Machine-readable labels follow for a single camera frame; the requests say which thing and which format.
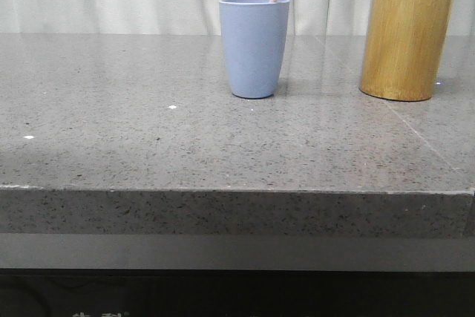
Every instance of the wooden cup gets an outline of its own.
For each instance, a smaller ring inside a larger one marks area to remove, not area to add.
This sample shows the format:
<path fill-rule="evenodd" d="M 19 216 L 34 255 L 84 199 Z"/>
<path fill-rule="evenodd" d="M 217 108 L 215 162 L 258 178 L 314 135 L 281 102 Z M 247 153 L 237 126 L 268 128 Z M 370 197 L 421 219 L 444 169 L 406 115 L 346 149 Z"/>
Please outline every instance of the wooden cup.
<path fill-rule="evenodd" d="M 373 0 L 360 90 L 417 101 L 432 97 L 452 0 Z"/>

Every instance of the countertop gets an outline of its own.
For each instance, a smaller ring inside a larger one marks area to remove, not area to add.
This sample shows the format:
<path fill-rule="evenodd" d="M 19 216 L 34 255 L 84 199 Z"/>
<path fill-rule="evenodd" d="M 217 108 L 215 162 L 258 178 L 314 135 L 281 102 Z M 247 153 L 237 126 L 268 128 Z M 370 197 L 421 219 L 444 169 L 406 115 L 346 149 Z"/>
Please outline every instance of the countertop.
<path fill-rule="evenodd" d="M 475 235 L 475 39 L 432 99 L 363 94 L 362 36 L 295 36 L 273 97 L 219 36 L 0 35 L 0 233 Z"/>

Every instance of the bamboo container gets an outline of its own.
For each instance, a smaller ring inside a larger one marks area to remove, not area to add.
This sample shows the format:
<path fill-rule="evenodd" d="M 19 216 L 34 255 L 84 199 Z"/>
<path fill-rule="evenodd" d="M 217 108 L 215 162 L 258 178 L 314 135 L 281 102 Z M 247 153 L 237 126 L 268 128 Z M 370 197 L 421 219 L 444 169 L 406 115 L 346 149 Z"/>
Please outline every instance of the bamboo container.
<path fill-rule="evenodd" d="M 404 101 L 432 97 L 452 0 L 373 0 L 360 90 Z"/>

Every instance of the blue cup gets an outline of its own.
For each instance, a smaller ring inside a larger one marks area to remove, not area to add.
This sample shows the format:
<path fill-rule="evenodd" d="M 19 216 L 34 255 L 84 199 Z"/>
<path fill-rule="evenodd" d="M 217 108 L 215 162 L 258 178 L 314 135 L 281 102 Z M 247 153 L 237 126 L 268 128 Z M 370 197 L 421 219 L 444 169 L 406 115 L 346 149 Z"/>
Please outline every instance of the blue cup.
<path fill-rule="evenodd" d="M 284 57 L 289 0 L 221 0 L 224 59 L 231 92 L 257 99 L 277 89 Z"/>

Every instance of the gray granite countertop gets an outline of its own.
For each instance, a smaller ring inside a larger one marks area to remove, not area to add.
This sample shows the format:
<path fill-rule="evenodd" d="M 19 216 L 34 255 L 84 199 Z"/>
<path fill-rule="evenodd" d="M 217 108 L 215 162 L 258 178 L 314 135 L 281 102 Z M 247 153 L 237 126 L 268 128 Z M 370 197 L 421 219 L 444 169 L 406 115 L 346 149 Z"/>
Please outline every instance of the gray granite countertop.
<path fill-rule="evenodd" d="M 234 97 L 219 36 L 0 35 L 0 232 L 475 235 L 475 40 L 432 99 L 358 90 L 364 37 L 289 37 Z"/>

